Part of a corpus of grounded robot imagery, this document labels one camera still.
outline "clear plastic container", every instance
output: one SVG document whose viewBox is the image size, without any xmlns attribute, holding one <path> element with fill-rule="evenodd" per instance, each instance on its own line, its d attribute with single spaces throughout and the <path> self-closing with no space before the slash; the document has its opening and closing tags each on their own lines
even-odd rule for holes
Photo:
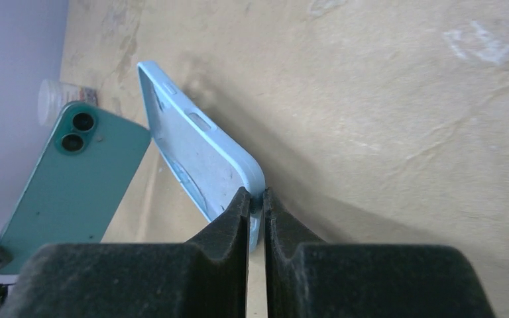
<svg viewBox="0 0 509 318">
<path fill-rule="evenodd" d="M 98 106 L 96 89 L 44 79 L 38 94 L 38 122 L 51 127 L 62 108 L 70 101 L 85 101 Z"/>
</svg>

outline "green smartphone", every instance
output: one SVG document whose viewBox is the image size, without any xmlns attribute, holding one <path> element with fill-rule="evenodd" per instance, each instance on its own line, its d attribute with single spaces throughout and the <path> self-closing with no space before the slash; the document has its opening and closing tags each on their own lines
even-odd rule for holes
<svg viewBox="0 0 509 318">
<path fill-rule="evenodd" d="M 136 123 L 68 104 L 0 234 L 13 257 L 0 274 L 18 274 L 44 244 L 100 242 L 150 140 Z"/>
</svg>

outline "light blue phone case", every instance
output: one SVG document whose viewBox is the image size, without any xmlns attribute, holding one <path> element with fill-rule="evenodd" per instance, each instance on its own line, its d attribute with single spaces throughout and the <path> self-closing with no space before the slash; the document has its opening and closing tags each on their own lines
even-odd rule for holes
<svg viewBox="0 0 509 318">
<path fill-rule="evenodd" d="M 137 72 L 153 141 L 203 216 L 212 222 L 240 187 L 262 206 L 266 188 L 256 160 L 178 88 L 153 61 Z M 258 242 L 262 209 L 251 214 L 249 248 Z"/>
<path fill-rule="evenodd" d="M 91 115 L 92 129 L 74 127 L 80 113 Z M 79 151 L 62 146 L 72 133 L 84 140 Z M 47 243 L 100 242 L 150 140 L 149 131 L 136 123 L 84 103 L 69 104 L 0 235 L 0 246 L 13 257 L 0 274 L 18 274 Z"/>
</svg>

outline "table surface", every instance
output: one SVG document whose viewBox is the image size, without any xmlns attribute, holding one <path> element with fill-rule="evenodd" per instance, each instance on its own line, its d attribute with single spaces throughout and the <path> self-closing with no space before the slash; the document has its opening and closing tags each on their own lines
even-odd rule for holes
<svg viewBox="0 0 509 318">
<path fill-rule="evenodd" d="M 311 230 L 456 246 L 509 317 L 509 1 L 70 1 L 63 81 L 146 125 L 143 60 Z M 104 240 L 181 242 L 205 224 L 152 143 Z M 263 256 L 249 317 L 266 317 Z"/>
</svg>

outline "white wall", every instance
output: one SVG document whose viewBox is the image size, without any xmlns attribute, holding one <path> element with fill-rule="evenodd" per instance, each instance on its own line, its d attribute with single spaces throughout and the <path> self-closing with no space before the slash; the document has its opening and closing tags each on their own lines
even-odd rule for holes
<svg viewBox="0 0 509 318">
<path fill-rule="evenodd" d="M 68 0 L 0 0 L 0 230 L 49 134 L 38 125 L 44 78 L 59 79 Z"/>
</svg>

